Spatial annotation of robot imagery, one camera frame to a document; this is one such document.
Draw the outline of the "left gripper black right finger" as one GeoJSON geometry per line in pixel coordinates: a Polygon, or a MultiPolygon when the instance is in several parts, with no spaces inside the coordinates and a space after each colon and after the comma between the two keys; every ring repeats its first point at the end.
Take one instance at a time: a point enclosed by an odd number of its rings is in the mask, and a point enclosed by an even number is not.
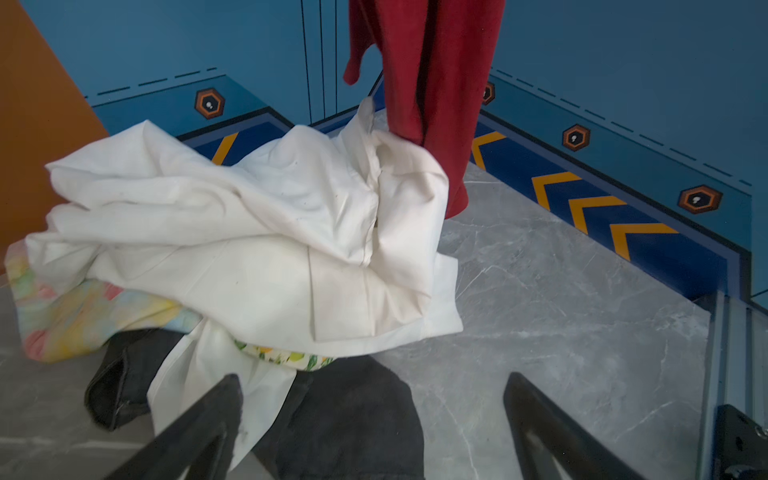
{"type": "Polygon", "coordinates": [[[523,374],[509,375],[503,402],[523,478],[641,477],[523,374]]]}

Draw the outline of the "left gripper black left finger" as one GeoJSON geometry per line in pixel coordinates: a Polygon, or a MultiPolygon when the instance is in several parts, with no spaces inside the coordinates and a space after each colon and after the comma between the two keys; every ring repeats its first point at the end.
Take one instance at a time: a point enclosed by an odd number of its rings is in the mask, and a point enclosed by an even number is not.
{"type": "Polygon", "coordinates": [[[242,405],[239,379],[229,374],[106,479],[224,479],[242,405]]]}

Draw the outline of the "dark red cloth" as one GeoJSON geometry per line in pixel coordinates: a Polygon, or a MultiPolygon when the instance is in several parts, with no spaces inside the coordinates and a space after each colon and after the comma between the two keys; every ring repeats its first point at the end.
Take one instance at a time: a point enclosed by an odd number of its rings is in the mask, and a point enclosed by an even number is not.
{"type": "Polygon", "coordinates": [[[380,51],[390,131],[428,150],[449,181],[452,218],[469,204],[464,175],[502,24],[503,0],[350,2],[355,84],[365,52],[380,51]]]}

